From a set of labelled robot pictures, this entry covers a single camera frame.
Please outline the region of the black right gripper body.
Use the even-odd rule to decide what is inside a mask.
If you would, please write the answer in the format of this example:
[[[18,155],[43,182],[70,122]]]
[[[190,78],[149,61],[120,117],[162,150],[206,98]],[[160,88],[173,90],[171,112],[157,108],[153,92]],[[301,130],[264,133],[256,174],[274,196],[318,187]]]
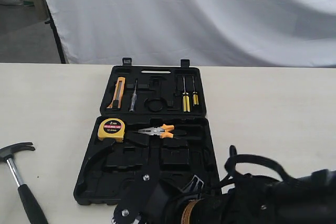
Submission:
[[[231,182],[214,186],[188,185],[176,192],[168,190],[163,196],[154,196],[146,208],[147,223],[226,223],[230,209],[230,194],[222,188]]]

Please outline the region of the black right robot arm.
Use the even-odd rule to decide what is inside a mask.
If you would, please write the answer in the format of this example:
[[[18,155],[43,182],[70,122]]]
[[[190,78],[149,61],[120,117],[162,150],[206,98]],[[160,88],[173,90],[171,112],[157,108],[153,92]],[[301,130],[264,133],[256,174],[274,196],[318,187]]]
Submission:
[[[249,175],[227,193],[169,202],[154,223],[335,223],[335,172],[313,172],[294,188]]]

